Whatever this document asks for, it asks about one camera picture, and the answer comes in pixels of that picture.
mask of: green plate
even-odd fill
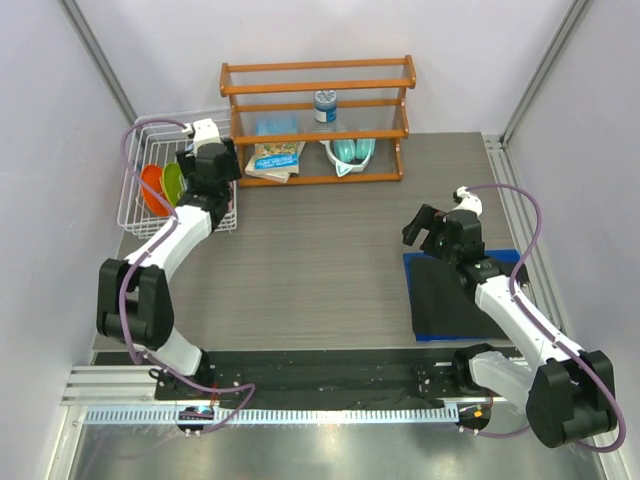
[[[162,178],[160,181],[164,195],[167,197],[167,200],[169,200],[169,203],[175,207],[186,190],[180,165],[176,162],[167,163],[162,170]]]

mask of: gray tabletop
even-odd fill
[[[324,155],[313,147],[302,161]],[[493,174],[479,134],[411,135],[402,148],[399,183],[240,190],[238,229],[202,242],[171,281],[182,334],[224,350],[415,346],[400,231],[422,203],[451,208],[457,187]],[[512,247],[497,192],[481,198],[487,246]],[[126,235],[121,255],[139,245]]]

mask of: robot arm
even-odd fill
[[[548,447],[613,430],[617,419],[611,405],[556,344],[561,343],[581,357],[613,393],[609,359],[600,351],[585,352],[556,329],[516,287],[515,295],[547,335],[531,322],[510,292],[511,272],[485,255],[478,220],[482,212],[480,200],[461,187],[454,193],[454,201],[459,205],[450,212],[423,205],[403,229],[403,242],[412,245],[420,230],[428,230],[421,250],[455,270],[469,301],[500,326],[527,363],[516,365],[488,344],[461,349],[454,360],[459,385],[466,390],[489,389],[526,411],[533,432]]]
[[[124,260],[109,259],[100,268],[97,328],[101,335],[124,342],[118,297],[124,275],[151,246],[173,232],[144,259],[128,286],[129,328],[136,350],[201,385],[211,384],[206,352],[189,343],[174,327],[168,283],[187,255],[207,238],[226,215],[231,183],[240,178],[233,143],[222,140],[210,119],[194,122],[185,131],[193,146],[176,153],[187,188],[170,219],[142,247]]]

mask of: white cable carrier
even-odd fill
[[[216,409],[215,419],[179,419],[185,405],[89,407],[85,425],[209,425],[226,418],[232,410]],[[455,423],[457,404],[420,410],[241,410],[229,425],[344,425],[381,423]]]

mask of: white wire basket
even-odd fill
[[[218,126],[221,136],[231,133],[231,119],[228,108],[204,110],[170,115],[149,115],[138,118],[139,121],[158,118],[171,118],[182,123],[191,123],[204,118],[211,118]],[[133,134],[129,143],[128,160],[140,173],[147,165],[164,167],[176,161],[176,152],[184,149],[191,141],[181,132],[177,125],[155,123],[147,125]],[[238,226],[237,186],[232,183],[232,199],[229,212],[216,228],[216,232],[235,230]],[[118,225],[139,238],[150,238],[169,220],[170,217],[155,215],[145,204],[140,186],[127,170],[122,184],[122,196],[118,208]]]

